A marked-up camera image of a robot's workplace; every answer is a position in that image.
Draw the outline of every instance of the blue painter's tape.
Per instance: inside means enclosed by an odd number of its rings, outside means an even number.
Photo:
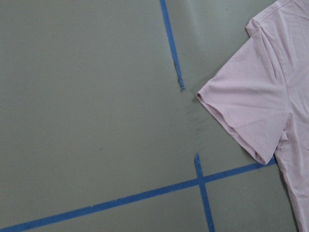
[[[276,162],[275,159],[271,159],[267,165],[262,165],[260,163],[249,164],[249,165],[246,165],[246,166],[243,166],[243,167],[240,167],[240,168],[235,168],[235,169],[231,169],[231,170],[228,170],[228,171],[224,171],[224,172],[215,173],[215,174],[212,174],[212,175],[205,176],[203,178],[203,180],[204,180],[205,183],[208,183],[208,182],[219,180],[219,179],[226,178],[226,177],[229,177],[229,176],[238,175],[238,174],[253,171],[253,170],[256,170],[256,169],[268,167],[268,166],[274,165],[276,163],[277,162]]]
[[[195,161],[196,161],[196,169],[197,169],[198,179],[181,182],[181,183],[178,183],[178,184],[175,184],[175,185],[166,186],[166,187],[158,188],[158,189],[155,189],[155,190],[139,193],[139,194],[136,194],[136,195],[120,198],[120,199],[115,200],[115,201],[109,201],[109,202],[105,202],[105,203],[101,203],[101,204],[96,204],[94,206],[89,206],[89,207],[69,211],[69,212],[66,212],[66,213],[54,215],[54,216],[51,216],[51,217],[45,217],[45,218],[41,218],[41,219],[38,219],[38,220],[34,220],[34,221],[18,224],[18,225],[15,225],[15,226],[3,228],[3,229],[0,229],[0,232],[27,231],[27,230],[31,230],[31,229],[34,229],[34,228],[37,228],[37,227],[50,225],[50,224],[53,224],[53,223],[65,221],[65,220],[72,219],[72,218],[77,218],[77,217],[80,217],[80,216],[84,216],[84,215],[96,213],[96,212],[99,212],[99,211],[107,210],[107,209],[110,209],[110,208],[122,206],[122,205],[125,205],[125,204],[145,200],[145,199],[148,199],[148,198],[167,194],[167,193],[170,193],[170,192],[175,192],[175,191],[179,191],[179,190],[182,190],[182,189],[191,188],[191,187],[197,186],[197,185],[200,186],[200,189],[201,189],[201,187],[205,188],[204,190],[202,190],[203,194],[205,194],[205,192],[206,192],[205,183],[215,181],[215,180],[218,180],[218,179],[222,179],[222,178],[226,178],[226,177],[229,177],[229,176],[241,174],[241,173],[244,173],[244,172],[253,171],[253,170],[263,168],[263,167],[267,167],[267,166],[270,166],[270,165],[273,165],[273,164],[276,163],[276,161],[274,159],[272,159],[267,165],[261,165],[261,164],[258,164],[258,163],[254,163],[254,164],[250,164],[250,165],[243,166],[243,167],[240,167],[240,168],[235,168],[235,169],[228,170],[228,171],[225,171],[225,172],[212,174],[212,175],[203,177],[203,172],[202,172],[202,168],[200,166],[200,161],[199,161],[198,155],[197,155]],[[203,197],[203,199],[206,199],[206,205],[209,205],[207,194],[206,194],[206,196]]]
[[[180,84],[180,87],[182,89],[185,89],[184,83],[183,83],[183,78],[182,78],[182,71],[180,69],[180,63],[179,63],[178,56],[177,56],[177,50],[176,50],[176,45],[175,45],[175,41],[174,41],[174,36],[173,36],[172,28],[171,28],[171,25],[170,25],[170,21],[169,21],[168,8],[166,6],[165,0],[160,0],[160,4],[161,4],[162,15],[163,15],[166,33],[168,35],[170,52],[172,53],[174,66],[175,66],[175,69],[176,69],[176,72],[177,72],[178,82]]]
[[[140,194],[120,198],[120,199],[115,200],[115,201],[105,202],[105,203],[97,204],[97,205],[94,205],[94,206],[89,206],[89,207],[85,207],[85,208],[82,208],[82,209],[69,211],[69,212],[66,212],[66,213],[63,213],[63,214],[58,214],[58,215],[54,215],[54,216],[51,216],[51,217],[45,217],[45,218],[41,218],[41,219],[38,219],[38,220],[34,220],[34,221],[18,224],[18,225],[15,225],[15,226],[3,228],[3,229],[0,229],[0,232],[26,231],[26,230],[34,229],[34,228],[37,228],[37,227],[46,226],[46,225],[49,225],[49,224],[65,221],[65,220],[68,220],[68,219],[77,218],[77,217],[80,217],[80,216],[84,216],[84,215],[96,213],[96,212],[99,212],[99,211],[107,210],[107,209],[114,208],[114,207],[117,207],[117,206],[129,204],[129,203],[133,203],[133,202],[137,202],[137,201],[141,201],[141,200],[145,200],[145,199],[155,197],[155,196],[158,196],[158,195],[162,195],[162,194],[166,194],[166,193],[170,193],[170,192],[175,192],[175,191],[178,191],[178,190],[181,190],[181,189],[190,188],[190,187],[193,187],[193,186],[196,186],[196,185],[198,185],[197,179],[189,180],[189,181],[181,182],[181,183],[178,183],[178,184],[175,184],[175,185],[166,186],[166,187],[163,187],[163,188],[158,188],[158,189],[143,192],[143,193],[140,193]]]
[[[202,171],[201,162],[199,160],[198,154],[195,156],[195,168],[197,171],[198,185],[199,185],[199,190],[201,192],[201,196],[203,200],[205,216],[206,216],[206,220],[208,224],[208,230],[209,232],[215,232],[214,223],[213,223],[212,215],[211,215],[211,207],[210,207],[208,196],[207,196],[206,186],[205,186],[205,182],[203,179],[203,171]]]

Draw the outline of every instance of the shirt shoulder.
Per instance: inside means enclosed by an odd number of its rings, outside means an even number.
[[[267,28],[268,24],[280,20],[278,11],[289,5],[295,4],[295,0],[277,0],[256,16],[254,16],[246,26],[246,30],[251,37],[259,28]]]

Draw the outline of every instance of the pink t-shirt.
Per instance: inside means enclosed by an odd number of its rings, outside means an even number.
[[[278,0],[197,98],[254,159],[275,154],[301,232],[309,232],[309,0]]]

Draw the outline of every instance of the sleeve hem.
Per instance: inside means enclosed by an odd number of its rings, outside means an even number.
[[[240,146],[242,146],[257,162],[260,164],[266,165],[272,158],[274,151],[267,152],[264,150],[263,146],[259,146],[259,152],[257,152],[257,148],[254,147],[251,141],[254,140],[252,136],[247,134],[245,131],[238,131],[232,125],[234,124],[232,118],[229,116],[229,113],[224,109],[218,109],[214,104],[211,104],[211,97],[206,96],[207,94],[204,92],[203,96],[199,92],[197,94],[197,99],[200,103],[209,111],[209,113],[223,126],[228,134],[230,134]]]

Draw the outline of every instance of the gray floor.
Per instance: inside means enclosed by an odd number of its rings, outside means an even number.
[[[254,160],[195,99],[273,0],[0,4],[0,228]],[[276,165],[206,185],[217,232],[294,232]],[[208,231],[198,187],[33,229]]]

